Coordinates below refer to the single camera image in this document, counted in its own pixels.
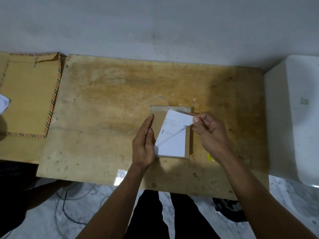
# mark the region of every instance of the brown envelope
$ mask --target brown envelope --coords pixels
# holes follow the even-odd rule
[[[0,68],[0,94],[10,99],[0,132],[45,138],[61,80],[60,54],[0,53]]]
[[[189,113],[191,112],[191,107],[189,106],[151,106],[150,112],[154,114],[154,120],[151,128],[154,132],[155,140],[157,139],[162,124],[165,120],[165,116],[168,110],[174,110],[177,112]],[[185,156],[184,157],[172,157],[172,156],[162,156],[167,158],[189,158],[189,147],[190,147],[190,128],[186,128],[186,137],[185,137]]]

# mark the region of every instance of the black pants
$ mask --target black pants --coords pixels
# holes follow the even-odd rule
[[[188,195],[171,193],[175,209],[175,238],[220,238]],[[125,239],[169,238],[157,191],[145,190],[138,199]]]

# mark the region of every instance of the gray wall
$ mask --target gray wall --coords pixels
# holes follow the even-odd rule
[[[0,0],[0,50],[271,68],[319,55],[319,0]]]

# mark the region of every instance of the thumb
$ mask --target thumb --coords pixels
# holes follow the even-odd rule
[[[193,123],[194,123],[194,127],[196,128],[196,131],[199,135],[202,135],[204,132],[207,131],[203,121],[200,118],[198,118],[197,116],[193,117]]]
[[[146,152],[153,152],[154,144],[153,144],[153,131],[151,128],[148,129],[145,140],[145,150]]]

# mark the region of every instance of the marble floor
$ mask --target marble floor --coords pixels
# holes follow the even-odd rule
[[[38,185],[51,182],[41,179]],[[319,237],[319,189],[269,176],[270,192],[295,217]],[[87,223],[114,191],[115,186],[75,183],[68,191],[64,209],[74,221]],[[64,191],[58,191],[64,198]],[[169,193],[160,192],[163,219],[174,238],[174,207]],[[248,222],[235,223],[217,212],[211,198],[192,196],[200,212],[221,238],[255,238]],[[62,211],[63,200],[53,195],[49,200],[27,212],[18,228],[2,238],[75,238],[84,225],[69,220]]]

